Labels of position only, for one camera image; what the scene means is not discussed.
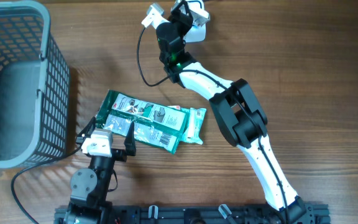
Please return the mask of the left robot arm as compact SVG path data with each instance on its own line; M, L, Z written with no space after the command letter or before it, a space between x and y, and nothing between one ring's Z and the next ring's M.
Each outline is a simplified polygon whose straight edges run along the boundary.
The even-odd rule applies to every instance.
M87 168L73 174L70 203L66 209L55 212L55 223L101 224L112 220L112 203L106 197L113 191L109 184L111 177L116 176L114 163L125 162L128 156L135 156L134 130L135 124L131 122L124 149L112 147L112 132L97 128L95 117L77 135L76 143L91 161Z

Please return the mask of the orange red snack packet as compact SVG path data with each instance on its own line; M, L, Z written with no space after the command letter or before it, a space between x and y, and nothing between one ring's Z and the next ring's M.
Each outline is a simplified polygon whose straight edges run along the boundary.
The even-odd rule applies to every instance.
M172 106L168 106L169 108L173 108L173 109L176 109L176 110L181 110L181 107L178 106L178 105L172 105Z

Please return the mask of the green 3M gloves package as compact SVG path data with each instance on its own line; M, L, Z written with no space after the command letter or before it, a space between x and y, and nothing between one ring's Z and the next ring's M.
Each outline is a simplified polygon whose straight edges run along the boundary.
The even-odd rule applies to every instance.
M134 123L135 140L176 153L189 113L109 90L96 115L97 127L127 136Z

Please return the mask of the mint green wipes packet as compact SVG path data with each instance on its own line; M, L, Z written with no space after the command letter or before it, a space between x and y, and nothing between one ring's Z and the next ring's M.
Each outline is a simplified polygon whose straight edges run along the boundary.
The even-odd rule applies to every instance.
M181 111L188 115L188 121L181 141L202 145L203 140L200 138L200 131L206 114L206 108L181 108Z

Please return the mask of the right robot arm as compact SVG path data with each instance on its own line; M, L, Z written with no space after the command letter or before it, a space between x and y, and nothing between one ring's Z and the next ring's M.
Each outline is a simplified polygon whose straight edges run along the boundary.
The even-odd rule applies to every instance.
M295 223L306 208L275 158L267 116L250 85L244 79L233 82L219 78L185 51L185 35L195 14L187 1L176 3L168 18L157 3L148 10L167 78L209 101L221 134L244 153L256 173L265 199L275 211L271 222Z

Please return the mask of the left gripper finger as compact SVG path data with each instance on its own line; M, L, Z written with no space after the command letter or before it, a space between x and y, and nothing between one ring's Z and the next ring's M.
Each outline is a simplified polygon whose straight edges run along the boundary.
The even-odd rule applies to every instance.
M135 146L135 123L132 122L129 126L126 138L124 140L125 152L128 156L136 155L136 146Z
M92 117L89 123L76 135L76 144L82 145L86 138L90 138L96 128L96 118Z

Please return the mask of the white blue tissue packet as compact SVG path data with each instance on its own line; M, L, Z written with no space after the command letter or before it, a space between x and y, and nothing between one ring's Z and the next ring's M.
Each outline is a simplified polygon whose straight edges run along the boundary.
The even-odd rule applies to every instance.
M187 1L187 0L176 0L174 5L176 3L179 3L180 1ZM193 23L195 22L198 27L206 24L210 20L210 15L205 9L204 10L190 9L190 11L191 11L191 15L193 16Z

